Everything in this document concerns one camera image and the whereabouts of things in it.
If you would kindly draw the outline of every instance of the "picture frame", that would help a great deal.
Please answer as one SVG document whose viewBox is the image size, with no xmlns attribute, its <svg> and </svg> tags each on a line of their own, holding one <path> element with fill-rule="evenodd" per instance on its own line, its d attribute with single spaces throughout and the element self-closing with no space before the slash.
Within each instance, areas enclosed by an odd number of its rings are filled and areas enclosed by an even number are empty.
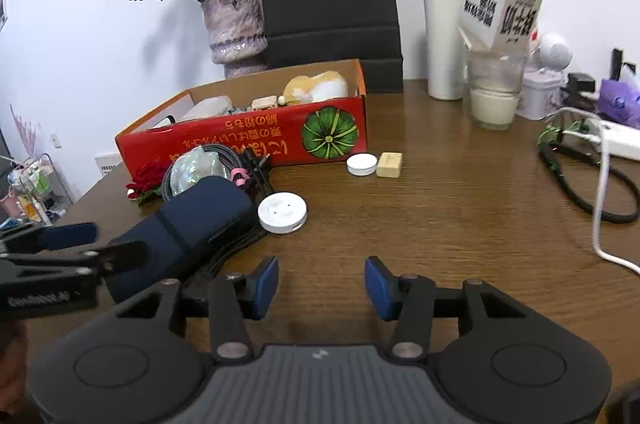
<svg viewBox="0 0 640 424">
<path fill-rule="evenodd" d="M 6 0 L 0 0 L 0 32 L 8 19 L 9 16 L 6 13 Z"/>
</svg>

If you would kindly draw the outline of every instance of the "plush toy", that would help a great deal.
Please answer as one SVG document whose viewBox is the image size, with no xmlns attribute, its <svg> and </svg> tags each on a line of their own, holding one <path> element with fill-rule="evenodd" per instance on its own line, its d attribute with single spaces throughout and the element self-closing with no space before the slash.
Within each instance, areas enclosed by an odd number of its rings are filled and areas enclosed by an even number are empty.
<svg viewBox="0 0 640 424">
<path fill-rule="evenodd" d="M 347 81 L 337 71 L 325 71 L 314 77 L 300 75 L 289 81 L 278 104 L 309 104 L 349 96 Z"/>
</svg>

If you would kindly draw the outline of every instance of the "silver screw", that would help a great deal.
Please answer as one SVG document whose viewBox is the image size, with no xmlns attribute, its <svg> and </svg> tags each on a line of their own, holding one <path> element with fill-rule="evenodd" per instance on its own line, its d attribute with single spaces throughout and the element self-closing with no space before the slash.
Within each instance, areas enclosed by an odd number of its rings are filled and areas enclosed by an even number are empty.
<svg viewBox="0 0 640 424">
<path fill-rule="evenodd" d="M 249 353 L 249 347 L 238 341 L 227 341 L 217 347 L 216 353 L 223 359 L 242 359 Z"/>
<path fill-rule="evenodd" d="M 416 359 L 422 355 L 423 349 L 418 343 L 401 341 L 394 344 L 394 347 L 391 348 L 391 353 L 400 359 Z"/>
</svg>

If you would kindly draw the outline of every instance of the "green pumpkin illustration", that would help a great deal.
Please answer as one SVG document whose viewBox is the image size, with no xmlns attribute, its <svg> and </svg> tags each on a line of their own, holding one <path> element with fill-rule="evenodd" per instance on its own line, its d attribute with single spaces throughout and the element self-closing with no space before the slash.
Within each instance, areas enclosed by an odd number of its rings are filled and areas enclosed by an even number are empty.
<svg viewBox="0 0 640 424">
<path fill-rule="evenodd" d="M 302 126 L 306 152 L 324 160 L 351 153 L 359 136 L 353 115 L 331 106 L 310 113 Z"/>
</svg>

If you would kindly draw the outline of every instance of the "wooden block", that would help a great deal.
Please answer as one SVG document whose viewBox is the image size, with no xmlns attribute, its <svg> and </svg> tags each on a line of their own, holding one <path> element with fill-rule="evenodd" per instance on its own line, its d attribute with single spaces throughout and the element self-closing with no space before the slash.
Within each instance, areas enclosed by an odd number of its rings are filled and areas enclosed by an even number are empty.
<svg viewBox="0 0 640 424">
<path fill-rule="evenodd" d="M 255 99 L 252 102 L 251 108 L 254 111 L 260 111 L 263 109 L 273 109 L 278 107 L 278 98 L 275 95 L 271 95 L 270 97 L 261 97 Z"/>
<path fill-rule="evenodd" d="M 382 153 L 378 160 L 376 174 L 386 179 L 396 179 L 400 176 L 402 167 L 402 153 Z"/>
</svg>

